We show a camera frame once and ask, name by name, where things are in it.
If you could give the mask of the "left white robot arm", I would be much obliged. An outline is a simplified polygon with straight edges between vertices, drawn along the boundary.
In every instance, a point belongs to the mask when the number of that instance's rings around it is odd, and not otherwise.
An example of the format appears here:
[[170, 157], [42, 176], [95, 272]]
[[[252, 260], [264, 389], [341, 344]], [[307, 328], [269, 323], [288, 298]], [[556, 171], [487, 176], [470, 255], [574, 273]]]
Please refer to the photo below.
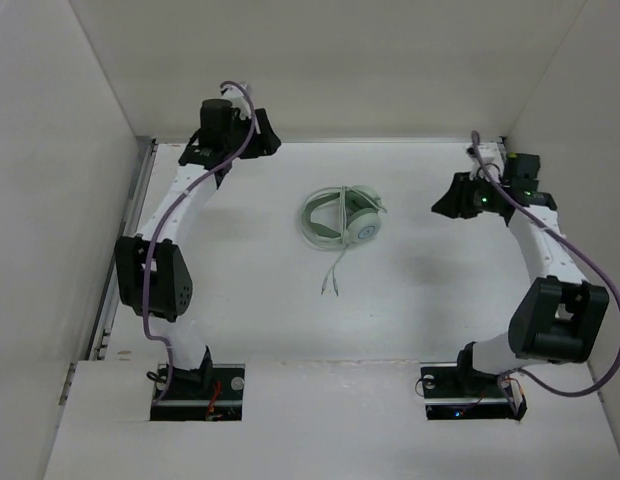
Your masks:
[[181, 245], [233, 162], [271, 156], [281, 145], [266, 111], [255, 108], [241, 84], [229, 82], [220, 97], [203, 101], [199, 118], [159, 207], [134, 235], [119, 237], [114, 249], [122, 304], [141, 318], [146, 338], [166, 349], [166, 367], [149, 375], [163, 386], [161, 397], [172, 387], [203, 396], [214, 382], [209, 349], [182, 318], [194, 286]]

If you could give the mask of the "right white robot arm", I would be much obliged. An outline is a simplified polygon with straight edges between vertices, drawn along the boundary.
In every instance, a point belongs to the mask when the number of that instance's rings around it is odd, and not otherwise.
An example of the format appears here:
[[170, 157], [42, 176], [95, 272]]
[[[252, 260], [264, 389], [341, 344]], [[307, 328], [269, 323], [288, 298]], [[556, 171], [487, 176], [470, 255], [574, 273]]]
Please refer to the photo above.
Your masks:
[[494, 174], [485, 150], [466, 150], [469, 172], [457, 172], [431, 208], [451, 219], [494, 213], [519, 245], [530, 287], [505, 333], [468, 343], [453, 369], [467, 394], [497, 384], [506, 373], [537, 364], [581, 364], [594, 347], [609, 306], [608, 291], [590, 283], [562, 244], [557, 204], [539, 190], [537, 155], [513, 153]]

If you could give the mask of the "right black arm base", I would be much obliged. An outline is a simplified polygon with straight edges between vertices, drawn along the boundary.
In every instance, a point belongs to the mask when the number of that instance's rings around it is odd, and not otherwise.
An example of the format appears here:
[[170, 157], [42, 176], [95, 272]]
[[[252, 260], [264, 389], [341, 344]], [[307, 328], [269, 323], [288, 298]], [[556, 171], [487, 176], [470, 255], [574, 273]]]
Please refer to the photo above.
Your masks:
[[455, 363], [421, 364], [415, 393], [430, 421], [521, 421], [528, 410], [518, 380], [489, 375], [463, 382]]

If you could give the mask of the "mint green headphones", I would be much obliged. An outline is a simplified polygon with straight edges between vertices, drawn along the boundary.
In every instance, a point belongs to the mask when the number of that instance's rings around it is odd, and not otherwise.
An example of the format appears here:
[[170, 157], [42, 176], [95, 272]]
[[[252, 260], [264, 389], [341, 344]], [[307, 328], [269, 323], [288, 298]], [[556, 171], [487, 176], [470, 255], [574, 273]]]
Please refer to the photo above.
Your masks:
[[[337, 227], [315, 222], [313, 213], [334, 203]], [[381, 229], [381, 213], [386, 213], [381, 196], [365, 185], [327, 187], [309, 195], [300, 210], [303, 236], [322, 250], [343, 250], [372, 241]]]

